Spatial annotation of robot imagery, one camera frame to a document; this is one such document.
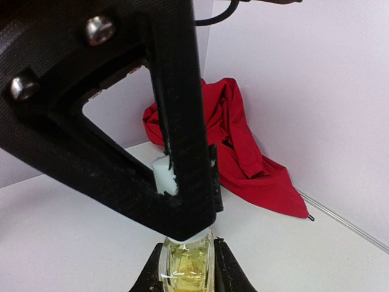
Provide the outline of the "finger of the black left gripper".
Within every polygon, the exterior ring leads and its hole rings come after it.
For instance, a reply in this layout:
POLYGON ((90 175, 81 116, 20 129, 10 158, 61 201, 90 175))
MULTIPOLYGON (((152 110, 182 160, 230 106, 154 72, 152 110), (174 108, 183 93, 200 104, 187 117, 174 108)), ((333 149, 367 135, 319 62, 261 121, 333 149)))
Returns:
POLYGON ((222 195, 221 195, 221 183, 219 180, 218 170, 218 154, 216 144, 208 146, 210 155, 210 170, 212 174, 212 185, 213 185, 213 198, 215 202, 215 211, 222 212, 224 210, 222 195))
POLYGON ((184 241, 218 211, 192 1, 2 1, 1 148, 184 241), (176 189, 125 147, 154 99, 176 189))

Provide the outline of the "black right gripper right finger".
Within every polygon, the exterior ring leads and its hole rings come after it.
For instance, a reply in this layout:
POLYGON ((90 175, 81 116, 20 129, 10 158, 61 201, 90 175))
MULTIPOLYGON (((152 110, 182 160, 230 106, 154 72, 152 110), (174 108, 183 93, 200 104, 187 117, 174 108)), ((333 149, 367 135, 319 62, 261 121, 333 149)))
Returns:
POLYGON ((223 238, 214 239, 215 291, 256 292, 223 238))

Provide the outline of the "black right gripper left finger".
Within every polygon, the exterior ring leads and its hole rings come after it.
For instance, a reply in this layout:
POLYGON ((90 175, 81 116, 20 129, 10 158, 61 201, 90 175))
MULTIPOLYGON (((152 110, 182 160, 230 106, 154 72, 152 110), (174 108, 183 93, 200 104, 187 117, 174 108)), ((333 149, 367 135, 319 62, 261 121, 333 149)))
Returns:
POLYGON ((159 259, 161 250, 162 243, 158 243, 154 247, 139 277, 129 292, 163 291, 163 283, 159 280, 159 259))

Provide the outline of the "yellow nail polish bottle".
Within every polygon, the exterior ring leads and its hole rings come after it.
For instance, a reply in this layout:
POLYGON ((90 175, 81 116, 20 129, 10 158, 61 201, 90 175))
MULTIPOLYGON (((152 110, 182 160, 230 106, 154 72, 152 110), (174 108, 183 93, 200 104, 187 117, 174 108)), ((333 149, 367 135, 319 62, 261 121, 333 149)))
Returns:
POLYGON ((215 291, 215 247, 211 229, 179 242, 167 237, 159 258, 164 291, 215 291))

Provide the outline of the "grey nail polish cap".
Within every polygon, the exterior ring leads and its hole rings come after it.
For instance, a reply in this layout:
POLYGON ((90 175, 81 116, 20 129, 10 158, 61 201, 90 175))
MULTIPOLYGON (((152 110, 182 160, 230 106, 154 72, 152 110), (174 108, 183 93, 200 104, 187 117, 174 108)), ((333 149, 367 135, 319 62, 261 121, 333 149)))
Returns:
MULTIPOLYGON (((156 183, 157 193, 159 195, 172 196, 174 199, 177 199, 178 186, 176 182, 176 175, 174 174, 174 168, 170 162, 170 155, 158 157, 152 163, 152 170, 156 183)), ((179 241, 170 237, 168 237, 168 239, 177 244, 190 244, 199 242, 205 238, 209 232, 210 228, 206 228, 184 241, 179 241)))

